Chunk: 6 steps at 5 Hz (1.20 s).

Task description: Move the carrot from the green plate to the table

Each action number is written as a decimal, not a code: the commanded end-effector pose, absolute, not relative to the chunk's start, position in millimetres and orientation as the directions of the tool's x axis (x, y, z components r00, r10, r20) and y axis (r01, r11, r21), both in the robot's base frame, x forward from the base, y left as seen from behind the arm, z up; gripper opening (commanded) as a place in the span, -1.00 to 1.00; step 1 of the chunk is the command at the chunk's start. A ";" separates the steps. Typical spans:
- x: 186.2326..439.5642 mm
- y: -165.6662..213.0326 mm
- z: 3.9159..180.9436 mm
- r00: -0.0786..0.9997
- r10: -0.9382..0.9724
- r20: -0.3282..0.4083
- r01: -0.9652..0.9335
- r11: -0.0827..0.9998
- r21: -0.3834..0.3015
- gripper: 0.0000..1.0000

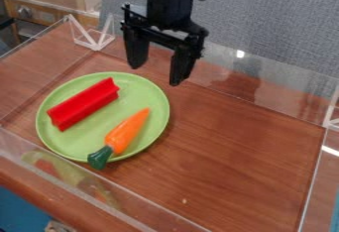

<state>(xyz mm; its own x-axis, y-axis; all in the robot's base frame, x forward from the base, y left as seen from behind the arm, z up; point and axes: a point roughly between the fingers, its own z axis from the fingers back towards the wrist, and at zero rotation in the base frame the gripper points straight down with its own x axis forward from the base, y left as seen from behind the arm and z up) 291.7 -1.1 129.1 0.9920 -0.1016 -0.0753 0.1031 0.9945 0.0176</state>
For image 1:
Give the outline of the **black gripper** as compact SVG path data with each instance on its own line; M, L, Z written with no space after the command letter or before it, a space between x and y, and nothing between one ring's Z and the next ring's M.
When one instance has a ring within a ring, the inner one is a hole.
M201 56L208 31L190 18L193 0L146 0L144 6L124 3L121 31L126 62L132 68L144 65L149 43L174 51L170 57L169 84L178 85L190 75Z

